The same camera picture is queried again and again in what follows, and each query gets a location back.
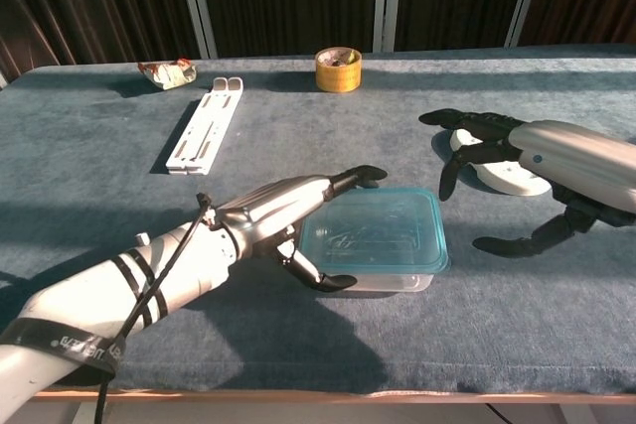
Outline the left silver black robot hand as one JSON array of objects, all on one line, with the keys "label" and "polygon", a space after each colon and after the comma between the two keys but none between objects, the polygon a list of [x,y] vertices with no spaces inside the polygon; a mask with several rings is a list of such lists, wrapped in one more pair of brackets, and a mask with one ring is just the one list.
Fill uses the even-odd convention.
[{"label": "left silver black robot hand", "polygon": [[286,178],[217,207],[215,220],[232,237],[237,259],[266,256],[306,287],[338,292],[356,285],[357,279],[319,271],[297,247],[299,229],[324,204],[356,188],[375,189],[387,175],[379,167],[360,165],[334,176]]}]

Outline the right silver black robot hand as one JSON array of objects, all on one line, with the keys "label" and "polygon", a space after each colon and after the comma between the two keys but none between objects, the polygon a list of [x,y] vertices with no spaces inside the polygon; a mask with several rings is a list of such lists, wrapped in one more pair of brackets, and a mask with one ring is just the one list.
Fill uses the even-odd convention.
[{"label": "right silver black robot hand", "polygon": [[540,255],[597,222],[620,228],[635,223],[635,146],[588,128],[558,120],[523,121],[495,112],[442,108],[419,115],[419,122],[446,130],[466,130],[477,143],[459,147],[445,163],[438,197],[448,200],[467,165],[516,162],[547,181],[565,206],[528,237],[482,236],[475,248],[500,257]]}]

